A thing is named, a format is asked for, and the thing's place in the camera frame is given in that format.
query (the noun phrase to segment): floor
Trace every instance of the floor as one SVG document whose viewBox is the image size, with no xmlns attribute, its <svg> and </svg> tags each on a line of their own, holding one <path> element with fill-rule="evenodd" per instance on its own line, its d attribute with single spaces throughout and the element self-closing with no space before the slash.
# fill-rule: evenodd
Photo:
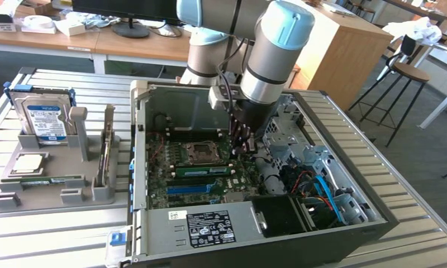
<svg viewBox="0 0 447 268">
<path fill-rule="evenodd" d="M 162 68 L 159 65 L 143 64 L 132 64 L 132 68 L 130 68 L 128 65 L 119 65 L 119 63 L 112 63 L 111 65 L 111 68 L 116 71 L 115 74 L 128 72 L 130 69 L 132 69 L 135 75 L 147 77 L 158 77 Z M 0 96 L 3 94 L 3 83 L 12 81 L 23 66 L 33 66 L 41 69 L 82 71 L 87 73 L 94 71 L 92 62 L 87 59 L 0 52 Z M 381 60 L 359 94 L 363 94 L 374 83 L 383 66 L 385 61 Z M 170 67 L 167 68 L 167 72 L 162 75 L 162 78 L 175 78 L 182 72 L 182 68 Z M 382 90 L 389 87 L 394 79 L 395 75 L 390 76 L 382 82 L 367 96 L 367 102 L 373 103 L 377 100 L 382 94 Z M 389 107 L 398 94 L 398 89 L 403 86 L 403 82 L 405 78 L 399 82 L 399 86 L 393 89 L 393 92 L 381 103 L 382 107 Z M 393 114 L 395 115 L 395 119 L 399 119 L 398 115 L 402 115 L 417 89 L 418 84 L 414 82 L 399 100 L 398 105 L 394 107 Z M 391 135 L 389 128 L 378 127 L 369 121 L 365 121 L 361 128 L 370 138 L 375 138 L 377 147 L 447 223 L 447 179 L 441 178 L 441 175 L 447 173 L 447 114 L 442 114 L 426 130 L 421 130 L 417 127 L 417 124 L 422 123 L 442 99 L 443 97 L 438 95 L 434 90 L 429 88 L 423 90 L 389 148 L 385 147 Z M 358 107 L 349 115 L 355 122 L 358 122 L 361 118 Z M 381 112 L 377 110 L 371 118 L 377 119 L 379 118 L 378 116 L 381 116 Z"/>
</svg>

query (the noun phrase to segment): hard drive label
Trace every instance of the hard drive label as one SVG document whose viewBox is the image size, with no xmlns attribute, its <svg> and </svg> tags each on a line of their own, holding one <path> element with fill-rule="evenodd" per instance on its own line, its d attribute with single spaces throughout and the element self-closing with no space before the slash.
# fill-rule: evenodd
<svg viewBox="0 0 447 268">
<path fill-rule="evenodd" d="M 207 247 L 236 242 L 228 211 L 187 214 L 191 246 Z"/>
<path fill-rule="evenodd" d="M 63 141 L 67 138 L 67 129 L 59 119 L 60 107 L 29 105 L 27 108 L 37 137 L 49 142 Z"/>
</svg>

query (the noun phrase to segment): blue clip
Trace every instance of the blue clip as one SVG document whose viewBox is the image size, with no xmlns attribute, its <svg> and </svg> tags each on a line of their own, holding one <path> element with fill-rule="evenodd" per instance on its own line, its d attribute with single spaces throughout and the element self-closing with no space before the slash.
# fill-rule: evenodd
<svg viewBox="0 0 447 268">
<path fill-rule="evenodd" d="M 75 89 L 70 89 L 68 93 L 70 93 L 70 100 L 72 102 L 72 106 L 75 107 L 76 106 L 76 91 L 75 91 Z"/>
<path fill-rule="evenodd" d="M 20 91 L 20 92 L 31 92 L 31 90 L 33 89 L 32 85 L 16 85 L 13 87 L 13 91 Z"/>
<path fill-rule="evenodd" d="M 111 235 L 111 246 L 126 245 L 126 233 L 114 233 Z"/>
<path fill-rule="evenodd" d="M 130 170 L 135 170 L 135 159 L 131 160 L 131 163 L 130 163 Z"/>
<path fill-rule="evenodd" d="M 5 83 L 3 84 L 3 86 L 5 87 L 5 88 L 3 89 L 3 93 L 5 93 L 5 95 L 7 95 L 8 99 L 9 99 L 9 103 L 13 105 L 13 102 L 12 102 L 12 96 L 9 95 L 9 86 L 11 86 L 11 85 L 12 85 L 11 82 L 5 82 Z"/>
</svg>

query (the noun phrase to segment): robotic arm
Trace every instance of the robotic arm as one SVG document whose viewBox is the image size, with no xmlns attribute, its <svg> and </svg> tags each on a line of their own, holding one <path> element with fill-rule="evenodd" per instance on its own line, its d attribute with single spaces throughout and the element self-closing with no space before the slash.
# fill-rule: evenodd
<svg viewBox="0 0 447 268">
<path fill-rule="evenodd" d="M 218 70 L 222 64 L 212 61 L 212 58 L 219 62 L 230 60 L 232 51 L 234 54 L 239 52 L 232 49 L 235 43 L 228 35 L 242 37 L 239 50 L 243 47 L 240 42 L 247 40 L 250 46 L 255 40 L 240 88 L 231 88 L 223 81 L 224 86 L 212 87 L 210 91 L 212 108 L 226 107 L 231 117 L 232 154 L 250 152 L 254 134 L 271 115 L 309 41 L 315 18 L 297 4 L 266 0 L 178 0 L 178 16 L 186 23 L 212 29 L 198 32 L 200 36 L 211 37 L 206 42 L 196 44 L 199 42 L 192 41 L 195 34 L 191 37 L 187 71 L 198 77 L 188 81 L 191 83 L 214 85 L 219 72 L 227 69 L 238 72 L 232 70 L 235 64 L 231 61 L 224 61 L 223 70 Z M 246 54 L 240 54 L 236 61 L 244 61 L 244 57 Z"/>
</svg>

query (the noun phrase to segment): motherboard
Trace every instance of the motherboard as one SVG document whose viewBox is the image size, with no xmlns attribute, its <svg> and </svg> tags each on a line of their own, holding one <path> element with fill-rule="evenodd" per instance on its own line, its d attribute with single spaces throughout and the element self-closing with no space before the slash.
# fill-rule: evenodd
<svg viewBox="0 0 447 268">
<path fill-rule="evenodd" d="M 151 209 L 242 202 L 259 195 L 255 159 L 231 159 L 224 133 L 148 133 Z"/>
</svg>

